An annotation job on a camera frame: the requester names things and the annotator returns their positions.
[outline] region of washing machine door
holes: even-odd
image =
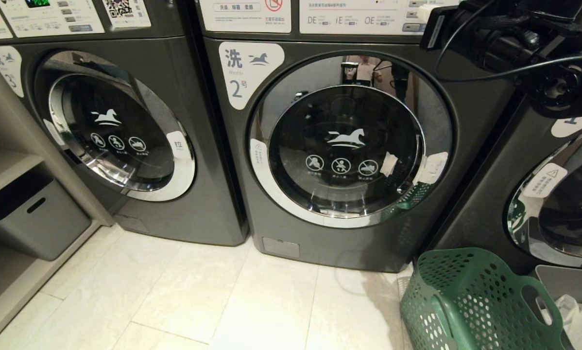
[[[38,69],[36,96],[47,98],[37,102],[49,107],[42,118],[54,140],[98,180],[144,201],[168,201],[191,186],[196,164],[184,128],[124,69],[90,53],[58,52]]]
[[[582,266],[582,136],[524,179],[506,217],[513,241],[533,256]]]
[[[449,158],[451,119],[424,77],[392,57],[346,55],[295,67],[260,99],[249,149],[281,208],[361,228],[423,201]]]

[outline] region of washing machine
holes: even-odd
[[[512,91],[439,84],[421,3],[196,5],[262,253],[397,272],[431,234]]]
[[[522,100],[429,248],[478,246],[517,273],[582,268],[582,117],[553,120]]]
[[[247,226],[172,0],[0,0],[0,72],[123,228],[238,245]]]

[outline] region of horse logo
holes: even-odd
[[[360,141],[360,137],[364,137],[364,129],[356,129],[349,135],[341,134],[338,131],[328,131],[330,135],[338,135],[337,137],[328,141],[332,146],[349,147],[358,149],[364,146],[364,142]]]
[[[249,55],[248,57],[253,58],[253,60],[250,61],[251,64],[253,64],[253,66],[265,66],[268,65],[269,62],[267,62],[266,58],[267,58],[267,54],[266,53],[262,53],[260,56],[253,56],[253,55]]]
[[[105,114],[100,114],[99,112],[91,112],[91,114],[98,115],[95,119],[95,123],[99,125],[111,125],[119,126],[122,122],[119,122],[116,117],[116,112],[113,109],[108,109]]]

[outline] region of green laundry basket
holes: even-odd
[[[561,314],[540,281],[479,248],[421,255],[401,312],[415,350],[565,350]]]

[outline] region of white tile floor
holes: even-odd
[[[397,274],[103,227],[0,335],[0,350],[411,350]]]

